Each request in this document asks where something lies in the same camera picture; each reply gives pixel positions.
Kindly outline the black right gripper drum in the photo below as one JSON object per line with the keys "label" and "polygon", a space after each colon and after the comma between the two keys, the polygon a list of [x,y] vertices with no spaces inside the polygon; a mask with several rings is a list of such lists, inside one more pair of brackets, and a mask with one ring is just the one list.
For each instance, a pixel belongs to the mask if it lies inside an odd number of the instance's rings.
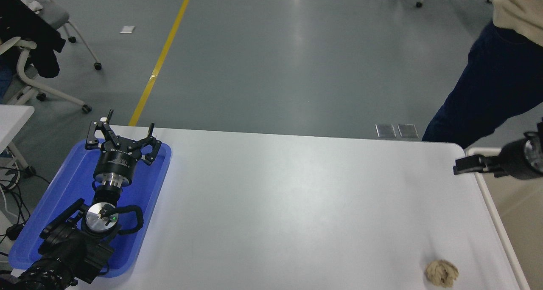
{"label": "black right gripper drum", "polygon": [[518,180],[529,180],[531,170],[527,165],[524,154],[524,146],[527,139],[519,139],[502,147],[498,155],[499,165],[502,169],[502,176],[512,176]]}

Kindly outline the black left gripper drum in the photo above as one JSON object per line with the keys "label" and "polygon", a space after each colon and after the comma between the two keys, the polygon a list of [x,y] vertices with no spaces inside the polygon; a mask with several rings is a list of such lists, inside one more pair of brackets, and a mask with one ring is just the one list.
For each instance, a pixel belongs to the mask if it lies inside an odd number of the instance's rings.
{"label": "black left gripper drum", "polygon": [[106,174],[117,174],[123,177],[123,184],[132,184],[134,172],[142,153],[139,149],[131,152],[110,148],[102,149],[93,172],[94,180],[103,180]]}

